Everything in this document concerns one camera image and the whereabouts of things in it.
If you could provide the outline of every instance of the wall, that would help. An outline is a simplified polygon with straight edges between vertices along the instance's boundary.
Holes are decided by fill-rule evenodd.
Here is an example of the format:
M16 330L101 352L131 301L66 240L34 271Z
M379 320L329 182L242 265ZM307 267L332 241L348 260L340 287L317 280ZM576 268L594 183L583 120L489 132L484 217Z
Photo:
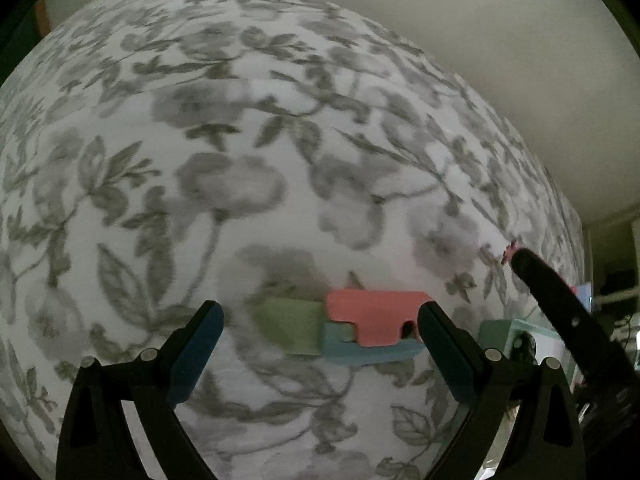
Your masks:
M90 0L48 0L53 25ZM584 222L640 196L640 60L600 0L329 0L414 40L507 115Z

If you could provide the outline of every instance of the floral fabric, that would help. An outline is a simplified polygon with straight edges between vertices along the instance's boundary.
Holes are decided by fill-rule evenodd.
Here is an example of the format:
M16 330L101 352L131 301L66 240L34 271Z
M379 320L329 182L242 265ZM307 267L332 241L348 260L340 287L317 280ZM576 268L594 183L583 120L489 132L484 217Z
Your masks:
M580 221L510 123L333 4L96 0L0 110L0 417L45 479L80 359L159 347L208 299L227 327L177 415L219 478L421 478L455 410L427 352L285 356L252 312L358 286L471 332L543 322L498 264L515 237L582 279Z

